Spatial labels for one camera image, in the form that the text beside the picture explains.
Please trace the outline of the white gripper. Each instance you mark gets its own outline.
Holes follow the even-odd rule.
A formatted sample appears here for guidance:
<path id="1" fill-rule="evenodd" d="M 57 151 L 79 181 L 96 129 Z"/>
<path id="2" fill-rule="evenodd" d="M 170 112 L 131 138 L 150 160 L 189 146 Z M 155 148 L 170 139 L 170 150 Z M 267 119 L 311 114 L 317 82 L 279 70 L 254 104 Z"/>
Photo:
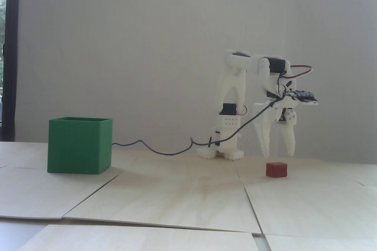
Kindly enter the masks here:
<path id="1" fill-rule="evenodd" d="M 270 156 L 271 122 L 280 122 L 280 131 L 286 146 L 287 154 L 292 157 L 295 152 L 296 141 L 294 126 L 296 125 L 297 106 L 294 99 L 272 99 L 264 103 L 254 103 L 254 114 L 262 112 L 255 120 L 255 129 L 264 157 Z"/>

